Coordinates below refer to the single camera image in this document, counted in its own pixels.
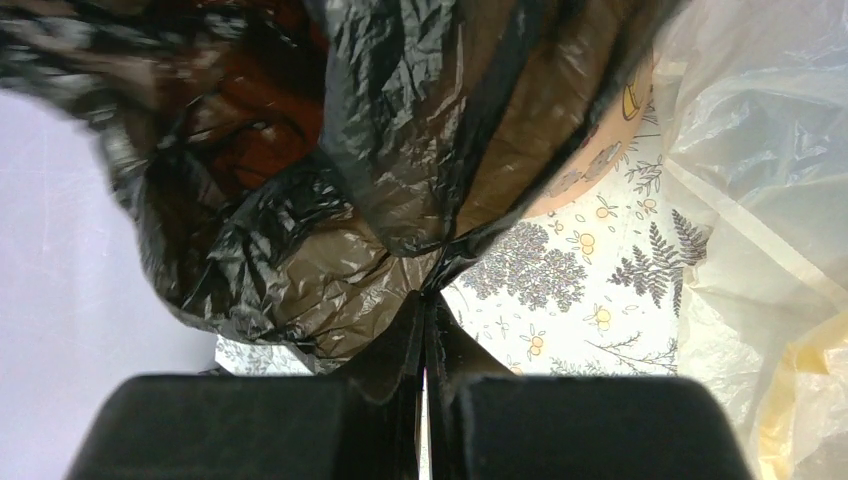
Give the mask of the black plastic trash bag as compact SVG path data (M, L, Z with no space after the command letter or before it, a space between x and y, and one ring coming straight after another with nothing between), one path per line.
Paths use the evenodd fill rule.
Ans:
M571 162L674 1L5 1L186 326L347 360Z

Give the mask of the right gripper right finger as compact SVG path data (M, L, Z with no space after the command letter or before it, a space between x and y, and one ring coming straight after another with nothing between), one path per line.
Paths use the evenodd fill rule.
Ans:
M486 376L512 372L458 323L440 294L425 302L425 370L433 479L465 479L466 421L460 390Z

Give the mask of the white translucent trash bag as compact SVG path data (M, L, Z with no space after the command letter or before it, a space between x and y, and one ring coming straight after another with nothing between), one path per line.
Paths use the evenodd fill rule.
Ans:
M689 1L655 47L668 199L706 227L679 370L758 479L847 475L847 5Z

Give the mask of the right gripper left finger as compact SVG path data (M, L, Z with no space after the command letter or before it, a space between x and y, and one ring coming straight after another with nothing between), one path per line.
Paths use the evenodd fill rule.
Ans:
M335 369L349 402L336 454L336 479L419 476L423 390L423 297L413 291L390 325Z

